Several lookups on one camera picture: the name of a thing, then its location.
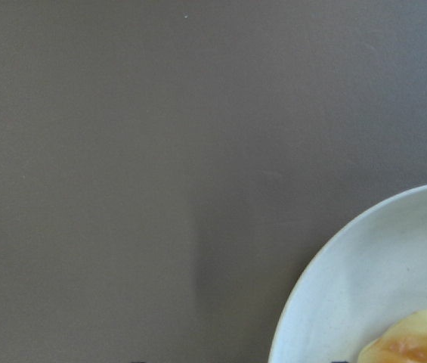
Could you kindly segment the white round plate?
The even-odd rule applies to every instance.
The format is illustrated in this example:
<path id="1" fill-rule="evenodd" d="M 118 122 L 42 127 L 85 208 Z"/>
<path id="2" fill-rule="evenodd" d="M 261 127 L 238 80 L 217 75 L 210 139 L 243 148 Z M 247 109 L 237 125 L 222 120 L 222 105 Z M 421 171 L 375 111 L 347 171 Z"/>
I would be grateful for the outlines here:
<path id="1" fill-rule="evenodd" d="M 271 362 L 354 362 L 390 325 L 427 309 L 427 185 L 349 222 L 311 260 L 277 324 Z"/>

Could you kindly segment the glazed ring donut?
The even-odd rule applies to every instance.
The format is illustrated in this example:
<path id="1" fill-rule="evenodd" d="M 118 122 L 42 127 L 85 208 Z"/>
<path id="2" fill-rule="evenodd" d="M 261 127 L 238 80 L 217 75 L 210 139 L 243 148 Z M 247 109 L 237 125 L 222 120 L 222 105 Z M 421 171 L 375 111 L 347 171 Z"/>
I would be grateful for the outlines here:
<path id="1" fill-rule="evenodd" d="M 427 362 L 427 309 L 390 326 L 366 345 L 358 362 Z"/>

